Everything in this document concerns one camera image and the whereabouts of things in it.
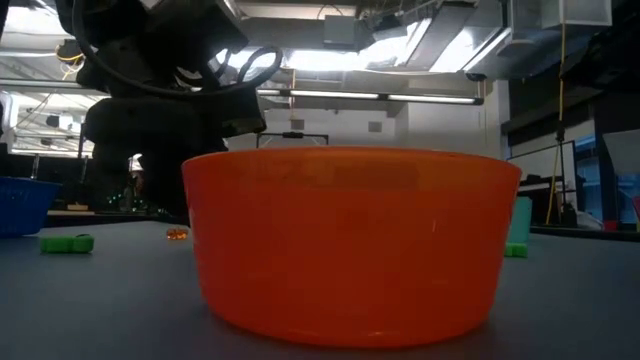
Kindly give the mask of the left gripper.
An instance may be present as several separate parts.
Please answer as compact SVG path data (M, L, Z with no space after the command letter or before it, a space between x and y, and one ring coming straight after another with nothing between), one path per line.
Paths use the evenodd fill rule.
M221 149L216 128L193 106L150 97L97 102L86 114L84 133L97 146L152 151L147 153L147 200L182 220L188 219L182 164L193 153ZM92 209L132 214L135 177L131 158L123 153L95 151L93 161Z

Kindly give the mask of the round orange plastic bowl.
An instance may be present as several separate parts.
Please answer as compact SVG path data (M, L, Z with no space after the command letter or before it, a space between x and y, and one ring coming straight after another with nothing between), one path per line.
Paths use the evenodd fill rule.
M233 325L381 348L489 317L521 178L512 164L316 146L203 155L182 173L202 294Z

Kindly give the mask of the black rectangular frame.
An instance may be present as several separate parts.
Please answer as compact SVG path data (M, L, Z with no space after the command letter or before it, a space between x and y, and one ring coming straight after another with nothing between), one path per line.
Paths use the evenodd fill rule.
M330 137L327 134L309 134L296 131L281 133L263 132L256 135L255 148L290 148L328 146Z

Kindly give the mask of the rectangular metal ceiling duct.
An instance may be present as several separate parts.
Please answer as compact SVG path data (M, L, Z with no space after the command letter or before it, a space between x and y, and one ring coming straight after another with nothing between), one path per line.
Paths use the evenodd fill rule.
M235 0L253 47L360 51L374 43L363 0Z

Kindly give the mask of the blue plastic basket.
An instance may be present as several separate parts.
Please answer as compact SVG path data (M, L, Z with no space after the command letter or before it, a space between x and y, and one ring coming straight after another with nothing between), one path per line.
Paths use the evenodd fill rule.
M0 177L0 238L39 232L60 187L57 183Z

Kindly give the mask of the black framed white panel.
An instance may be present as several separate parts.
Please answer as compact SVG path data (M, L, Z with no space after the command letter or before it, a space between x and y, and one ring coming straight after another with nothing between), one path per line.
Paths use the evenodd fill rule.
M558 225L557 213L551 208L551 221L547 220L549 205L553 205L552 171L556 145L512 156L507 161L521 172L518 196L532 200L533 225Z

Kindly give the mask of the long ceiling light rail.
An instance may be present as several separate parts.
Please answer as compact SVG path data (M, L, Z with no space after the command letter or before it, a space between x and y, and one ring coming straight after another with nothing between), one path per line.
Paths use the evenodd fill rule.
M7 91L23 92L58 92L61 94L80 95L103 95L103 92L83 88L75 82L54 81L54 80L29 80L0 78L0 88ZM416 95L416 94L396 94L396 93L366 93L366 92L346 92L336 90L307 90L307 89L258 89L257 94L263 97L305 97L305 98L328 98L328 99L349 99L349 100L371 100L407 103L430 103L447 105L473 105L484 104L483 98L474 97L450 97L439 95Z

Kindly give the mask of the black tripod stand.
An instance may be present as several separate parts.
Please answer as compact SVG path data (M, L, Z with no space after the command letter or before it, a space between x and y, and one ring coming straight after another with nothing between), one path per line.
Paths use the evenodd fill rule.
M547 220L551 221L551 208L557 213L558 225L576 228L578 209L578 180L576 175L575 142L565 140L565 130L556 132L556 149L552 171L552 192L555 203L549 205Z

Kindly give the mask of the teal green block right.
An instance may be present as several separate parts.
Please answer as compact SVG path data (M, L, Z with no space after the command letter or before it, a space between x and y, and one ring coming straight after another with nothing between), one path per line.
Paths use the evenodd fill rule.
M508 243L526 243L529 239L532 217L532 200L529 197L517 197L511 218Z

